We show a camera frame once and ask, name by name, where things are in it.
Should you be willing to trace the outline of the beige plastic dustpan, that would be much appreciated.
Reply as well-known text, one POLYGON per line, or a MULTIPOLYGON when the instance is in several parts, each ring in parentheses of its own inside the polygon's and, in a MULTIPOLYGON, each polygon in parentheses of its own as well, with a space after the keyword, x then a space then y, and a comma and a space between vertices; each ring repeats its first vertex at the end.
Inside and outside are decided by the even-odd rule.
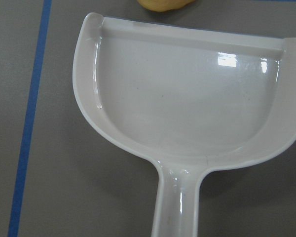
POLYGON ((296 38, 89 13, 73 89, 100 135, 157 169, 154 237, 197 236, 206 175, 265 162, 296 140, 296 38))

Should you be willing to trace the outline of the brown toy potato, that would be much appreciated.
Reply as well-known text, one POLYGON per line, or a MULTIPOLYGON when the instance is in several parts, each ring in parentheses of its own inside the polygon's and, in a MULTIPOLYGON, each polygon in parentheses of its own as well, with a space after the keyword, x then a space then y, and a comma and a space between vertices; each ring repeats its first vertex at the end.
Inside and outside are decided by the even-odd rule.
POLYGON ((180 9, 194 0, 137 0, 137 2, 147 10, 165 12, 180 9))

